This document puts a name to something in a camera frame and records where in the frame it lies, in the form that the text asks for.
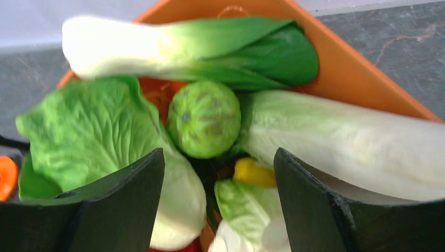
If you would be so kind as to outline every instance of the green tomato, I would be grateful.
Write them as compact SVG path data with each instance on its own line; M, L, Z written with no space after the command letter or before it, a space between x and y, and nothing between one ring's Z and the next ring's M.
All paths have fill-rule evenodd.
M221 155L233 145L241 128L238 98L224 84L189 84L173 97L167 128L187 155L197 159Z

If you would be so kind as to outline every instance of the dark gray surface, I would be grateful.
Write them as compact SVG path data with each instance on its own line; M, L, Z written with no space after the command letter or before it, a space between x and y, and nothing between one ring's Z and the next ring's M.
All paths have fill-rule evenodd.
M445 2L319 19L445 119ZM52 91L68 68L61 50L0 57L0 133L21 139L15 117Z

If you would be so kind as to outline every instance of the orange box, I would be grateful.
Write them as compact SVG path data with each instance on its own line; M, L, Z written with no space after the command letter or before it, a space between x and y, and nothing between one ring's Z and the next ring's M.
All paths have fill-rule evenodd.
M135 22L164 24L195 18L248 15L294 19L304 28L318 53L320 72L312 83L298 87L296 91L442 122L293 0L162 0ZM76 76L69 71L59 87L63 87L71 78ZM200 239L203 251L207 251L213 238L209 232L211 230L207 227Z

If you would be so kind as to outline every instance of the yellow pepper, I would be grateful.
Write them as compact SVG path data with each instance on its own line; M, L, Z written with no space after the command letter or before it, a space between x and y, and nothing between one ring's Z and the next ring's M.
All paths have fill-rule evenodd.
M257 162L251 157L243 157L235 163L233 180L266 188L277 186L275 172L257 165Z

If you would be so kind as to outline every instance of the orange ring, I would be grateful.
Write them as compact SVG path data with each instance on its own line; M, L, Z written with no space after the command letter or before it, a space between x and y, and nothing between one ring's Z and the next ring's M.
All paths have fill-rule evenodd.
M7 201L13 194L18 179L17 164L7 156L0 156L0 201Z

